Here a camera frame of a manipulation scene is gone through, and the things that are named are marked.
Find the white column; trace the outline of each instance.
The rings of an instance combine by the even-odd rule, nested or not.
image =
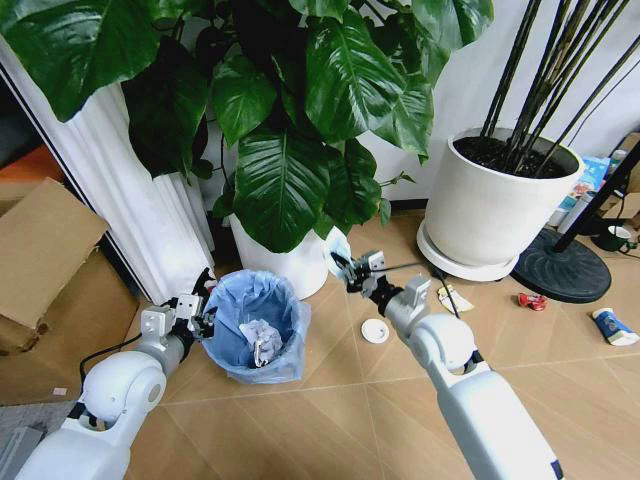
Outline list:
[[[213,239],[198,182],[151,178],[129,142],[120,85],[98,90],[70,121],[59,122],[40,89],[0,37],[0,73],[83,200],[109,223],[108,236],[154,303],[191,292]]]

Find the white planter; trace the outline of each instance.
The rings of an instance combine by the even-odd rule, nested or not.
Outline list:
[[[584,163],[559,147],[554,158],[567,172],[565,177],[531,179],[496,172],[470,162],[453,146],[455,140],[479,132],[471,129],[449,137],[427,203],[426,230],[438,250],[455,262],[504,265],[529,246],[582,175]],[[494,136],[505,140],[510,134],[509,129],[496,129]],[[541,151],[551,145],[545,139],[536,143]]]
[[[231,230],[238,247],[242,266],[250,270],[268,270],[285,277],[302,300],[316,293],[329,272],[322,254],[324,240],[311,230],[289,253],[273,253],[251,238],[238,217],[230,215]]]

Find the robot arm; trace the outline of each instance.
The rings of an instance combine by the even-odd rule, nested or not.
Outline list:
[[[213,335],[212,316],[202,312],[205,303],[206,297],[184,294],[170,305],[145,309],[136,349],[91,369],[60,430],[38,445],[17,479],[121,480],[131,445],[160,402],[167,377],[194,341]]]
[[[513,389],[478,352],[469,326],[453,315],[429,314],[425,299],[431,280],[417,276],[404,288],[396,287],[381,272],[382,252],[353,260],[346,238],[335,232],[326,242],[330,270],[347,291],[360,292],[378,305],[427,371],[440,410],[475,477],[564,478]],[[89,372],[62,427],[38,445],[18,479],[123,478],[131,444],[162,398],[167,377],[195,340],[213,335],[212,319],[202,312],[206,301],[195,293],[143,312],[136,350],[116,353]],[[464,373],[454,373],[463,367]],[[104,428],[97,428],[96,419]]]
[[[378,305],[436,387],[438,405],[474,476],[480,480],[558,480],[555,454],[507,381],[475,345],[471,328],[449,314],[429,314],[429,278],[403,288],[380,273],[382,252],[350,257],[346,238],[327,239],[330,270]],[[464,368],[464,373],[452,372]]]

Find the trash can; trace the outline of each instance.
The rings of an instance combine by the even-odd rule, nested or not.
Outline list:
[[[302,378],[311,307],[297,299],[286,279],[252,270],[226,275],[213,290],[205,312],[214,308],[214,335],[202,345],[228,376],[242,383],[284,383]],[[257,368],[253,347],[240,325],[260,319],[278,330],[283,346],[267,365]]]

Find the lamp base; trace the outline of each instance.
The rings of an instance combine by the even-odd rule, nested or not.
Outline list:
[[[592,250],[574,240],[562,253],[553,246],[562,235],[543,228],[520,254],[511,276],[534,292],[567,303],[589,303],[611,286],[609,268]]]

